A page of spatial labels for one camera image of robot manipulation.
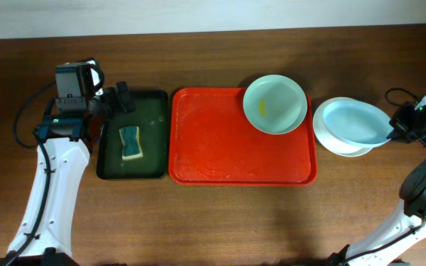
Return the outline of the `light blue round plate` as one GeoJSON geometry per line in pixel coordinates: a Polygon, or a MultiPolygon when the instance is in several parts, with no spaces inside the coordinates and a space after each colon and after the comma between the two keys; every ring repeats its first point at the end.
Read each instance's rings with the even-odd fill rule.
{"type": "Polygon", "coordinates": [[[348,145],[376,148],[386,144],[393,131],[390,117],[381,109],[358,100],[338,100],[322,111],[328,132],[348,145]]]}

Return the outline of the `green yellow sponge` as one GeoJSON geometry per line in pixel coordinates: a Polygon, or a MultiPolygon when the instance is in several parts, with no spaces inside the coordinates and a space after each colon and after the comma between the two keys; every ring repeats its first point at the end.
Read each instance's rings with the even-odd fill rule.
{"type": "Polygon", "coordinates": [[[126,126],[119,129],[123,160],[135,160],[143,156],[140,144],[140,129],[138,126],[126,126]]]}

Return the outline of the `white round plate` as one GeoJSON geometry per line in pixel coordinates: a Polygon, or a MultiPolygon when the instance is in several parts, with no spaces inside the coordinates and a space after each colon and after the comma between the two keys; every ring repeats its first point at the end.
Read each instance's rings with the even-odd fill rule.
{"type": "Polygon", "coordinates": [[[335,138],[325,127],[324,120],[322,118],[323,111],[325,107],[331,103],[335,103],[340,100],[352,100],[352,98],[347,97],[336,97],[329,100],[326,100],[324,103],[321,103],[313,116],[313,128],[315,137],[318,139],[319,143],[329,150],[330,152],[337,154],[343,157],[359,157],[364,154],[367,154],[372,148],[361,148],[358,146],[352,146],[347,143],[342,142],[335,138]]]}

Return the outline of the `mint green round plate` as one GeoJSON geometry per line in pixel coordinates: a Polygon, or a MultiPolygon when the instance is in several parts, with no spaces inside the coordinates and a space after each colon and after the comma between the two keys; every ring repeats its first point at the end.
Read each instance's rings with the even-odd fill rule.
{"type": "Polygon", "coordinates": [[[253,81],[243,96],[249,123],[266,134],[287,134],[297,129],[308,111],[300,85],[283,75],[265,75],[253,81]]]}

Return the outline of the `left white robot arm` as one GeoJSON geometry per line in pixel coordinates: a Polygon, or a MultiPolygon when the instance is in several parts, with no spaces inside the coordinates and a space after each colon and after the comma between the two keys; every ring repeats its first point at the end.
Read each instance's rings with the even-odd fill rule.
{"type": "Polygon", "coordinates": [[[91,92],[72,89],[47,103],[33,130],[38,163],[30,198],[0,265],[75,265],[72,219],[92,144],[107,120],[134,109],[124,81],[91,92]]]}

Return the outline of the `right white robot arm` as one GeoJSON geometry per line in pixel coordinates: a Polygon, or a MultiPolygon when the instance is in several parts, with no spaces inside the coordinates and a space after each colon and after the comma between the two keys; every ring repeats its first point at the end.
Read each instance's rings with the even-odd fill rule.
{"type": "MultiPolygon", "coordinates": [[[[426,146],[426,94],[403,103],[390,119],[388,139],[426,146]]],[[[325,261],[331,266],[400,265],[406,250],[426,239],[426,160],[417,166],[399,190],[396,210],[365,239],[346,245],[325,261]]]]}

